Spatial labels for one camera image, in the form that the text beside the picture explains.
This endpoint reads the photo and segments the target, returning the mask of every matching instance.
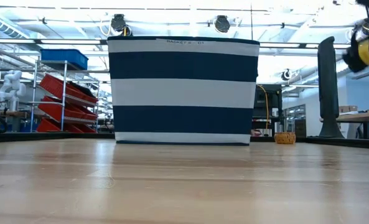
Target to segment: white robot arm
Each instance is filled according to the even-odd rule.
[[[6,111],[8,109],[7,100],[10,100],[10,110],[17,110],[18,96],[24,96],[26,93],[26,86],[20,83],[21,75],[21,71],[11,70],[4,76],[4,83],[0,88],[0,110]]]

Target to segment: striped fabric basket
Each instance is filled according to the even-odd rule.
[[[259,42],[110,37],[118,143],[250,143]]]

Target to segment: metal shelving rack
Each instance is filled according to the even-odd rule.
[[[45,65],[45,66],[48,66],[48,67],[50,67],[50,65],[63,65],[63,70],[54,70],[54,72],[57,72],[57,73],[59,73],[59,74],[61,74],[63,76],[63,93],[62,93],[62,99],[61,99],[62,102],[61,103],[58,103],[58,102],[48,102],[48,101],[35,101],[36,88],[37,88],[37,73],[38,73],[38,70],[39,70],[39,65]],[[61,131],[63,131],[63,129],[64,129],[64,121],[73,121],[73,122],[87,123],[87,124],[94,124],[94,123],[96,123],[96,132],[97,132],[98,119],[96,119],[95,121],[92,121],[92,120],[87,120],[87,119],[69,118],[69,117],[65,117],[64,116],[66,98],[71,98],[73,100],[85,102],[85,103],[87,103],[88,106],[92,106],[93,107],[93,112],[95,112],[95,114],[98,114],[98,103],[87,102],[87,101],[85,101],[83,99],[79,99],[79,98],[74,97],[74,96],[66,95],[65,90],[66,90],[66,87],[67,87],[67,76],[68,76],[68,74],[70,72],[88,74],[88,72],[81,71],[74,64],[72,64],[72,63],[70,63],[70,62],[68,62],[66,60],[65,61],[50,61],[50,60],[38,60],[38,61],[36,61],[36,63],[35,63],[35,69],[34,69],[34,80],[32,82],[32,87],[33,87],[33,90],[32,90],[32,101],[29,102],[29,103],[32,104],[32,107],[31,107],[31,115],[30,115],[30,132],[33,132],[35,105],[39,105],[39,104],[56,104],[56,105],[61,105],[62,106],[61,121],[59,122],[59,123],[61,123]],[[97,86],[97,94],[96,94],[97,97],[98,97],[99,93],[100,93],[100,82],[98,82],[98,86]]]

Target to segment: small wicker basket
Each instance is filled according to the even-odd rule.
[[[294,144],[296,142],[295,133],[276,133],[274,140],[277,144]]]

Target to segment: yellow object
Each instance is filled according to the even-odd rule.
[[[264,91],[264,97],[266,97],[266,114],[267,114],[267,120],[266,120],[266,131],[269,128],[269,100],[267,97],[267,92],[266,90],[263,88],[263,86],[256,84],[258,87],[260,87],[263,91]]]
[[[277,144],[294,144],[296,135],[295,133],[276,133],[274,140]]]
[[[358,44],[358,56],[366,65],[369,65],[369,40]]]

